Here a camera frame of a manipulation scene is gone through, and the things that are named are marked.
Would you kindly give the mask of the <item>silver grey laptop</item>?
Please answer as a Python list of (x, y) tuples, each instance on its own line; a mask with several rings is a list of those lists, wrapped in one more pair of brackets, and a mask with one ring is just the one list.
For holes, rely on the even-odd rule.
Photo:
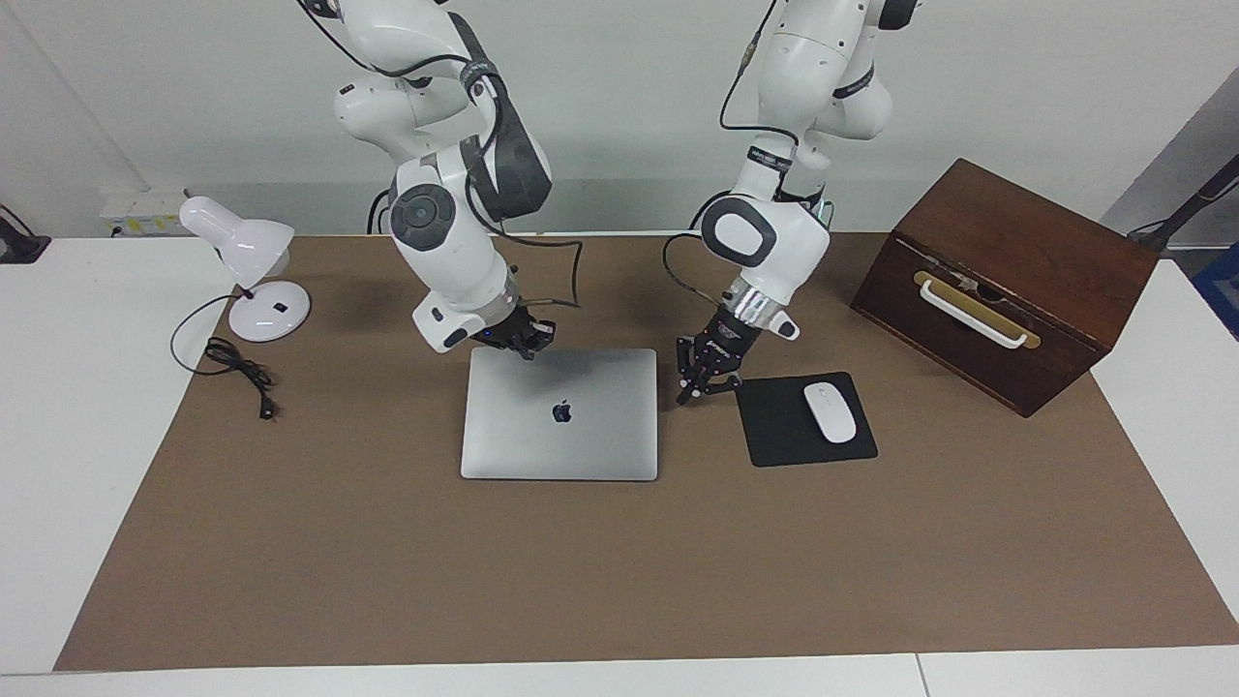
[(653, 482), (658, 394), (653, 348), (470, 353), (465, 479)]

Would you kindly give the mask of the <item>black mouse pad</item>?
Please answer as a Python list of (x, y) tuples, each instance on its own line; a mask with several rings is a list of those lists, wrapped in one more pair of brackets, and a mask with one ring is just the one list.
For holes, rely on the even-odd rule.
[[(810, 383), (833, 383), (844, 392), (856, 418), (855, 439), (831, 444), (823, 438), (802, 389)], [(738, 387), (740, 423), (756, 468), (809, 465), (875, 459), (878, 444), (846, 371), (797, 378), (752, 379)]]

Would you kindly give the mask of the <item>white computer mouse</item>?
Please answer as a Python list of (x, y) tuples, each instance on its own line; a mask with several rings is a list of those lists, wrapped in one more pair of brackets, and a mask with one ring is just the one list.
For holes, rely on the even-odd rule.
[(833, 383), (810, 383), (802, 389), (818, 430), (826, 442), (843, 444), (855, 439), (856, 418), (847, 405), (844, 392)]

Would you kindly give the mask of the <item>brown table mat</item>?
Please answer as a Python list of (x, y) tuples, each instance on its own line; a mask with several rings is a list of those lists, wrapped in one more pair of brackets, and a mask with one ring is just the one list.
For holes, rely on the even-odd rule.
[(735, 397), (674, 405), (704, 306), (660, 241), (589, 241), (559, 344), (658, 349), (655, 482), (470, 482), (468, 353), (408, 314), (377, 236), (292, 241), (313, 316), (192, 379), (56, 667), (64, 671), (1014, 652), (1239, 644), (1101, 389), (1022, 418), (850, 310), (882, 238), (844, 234), (795, 343), (747, 378), (849, 371), (878, 456), (757, 469)]

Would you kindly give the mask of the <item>white desk lamp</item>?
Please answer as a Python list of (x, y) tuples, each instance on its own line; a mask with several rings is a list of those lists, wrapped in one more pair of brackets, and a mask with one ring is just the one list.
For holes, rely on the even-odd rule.
[(208, 241), (239, 288), (228, 326), (247, 343), (265, 344), (291, 336), (309, 318), (313, 300), (300, 284), (282, 281), (295, 229), (279, 222), (243, 218), (208, 196), (180, 206), (181, 225)]

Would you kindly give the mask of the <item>dark brown wooden box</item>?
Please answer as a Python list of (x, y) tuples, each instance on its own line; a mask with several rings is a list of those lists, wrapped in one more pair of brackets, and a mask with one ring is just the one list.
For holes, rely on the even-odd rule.
[(882, 243), (851, 301), (1022, 416), (1118, 344), (1158, 255), (959, 158)]

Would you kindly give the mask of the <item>white power strip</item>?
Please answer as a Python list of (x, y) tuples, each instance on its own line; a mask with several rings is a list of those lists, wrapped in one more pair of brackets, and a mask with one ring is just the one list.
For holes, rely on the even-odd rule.
[(112, 238), (192, 235), (180, 222), (187, 198), (186, 189), (107, 196), (99, 212), (102, 230)]

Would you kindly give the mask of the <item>black stand pole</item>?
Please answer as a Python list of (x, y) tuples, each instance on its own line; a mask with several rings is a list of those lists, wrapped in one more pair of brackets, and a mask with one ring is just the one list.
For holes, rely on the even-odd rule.
[(1227, 163), (1214, 172), (1206, 184), (1196, 189), (1193, 196), (1180, 204), (1171, 215), (1127, 232), (1127, 239), (1152, 253), (1163, 253), (1171, 238), (1182, 227), (1188, 224), (1194, 215), (1229, 194), (1235, 187), (1239, 187), (1239, 154), (1227, 160)]

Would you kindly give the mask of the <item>blue object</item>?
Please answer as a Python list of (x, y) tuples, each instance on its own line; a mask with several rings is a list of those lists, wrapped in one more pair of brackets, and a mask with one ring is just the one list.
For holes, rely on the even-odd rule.
[(1239, 340), (1239, 241), (1191, 277), (1194, 290)]

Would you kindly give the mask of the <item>black clamp mount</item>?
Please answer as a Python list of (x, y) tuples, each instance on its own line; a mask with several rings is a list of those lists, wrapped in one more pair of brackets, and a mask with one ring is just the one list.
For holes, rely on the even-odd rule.
[(0, 203), (0, 265), (33, 264), (50, 248), (52, 238), (31, 230), (12, 208)]

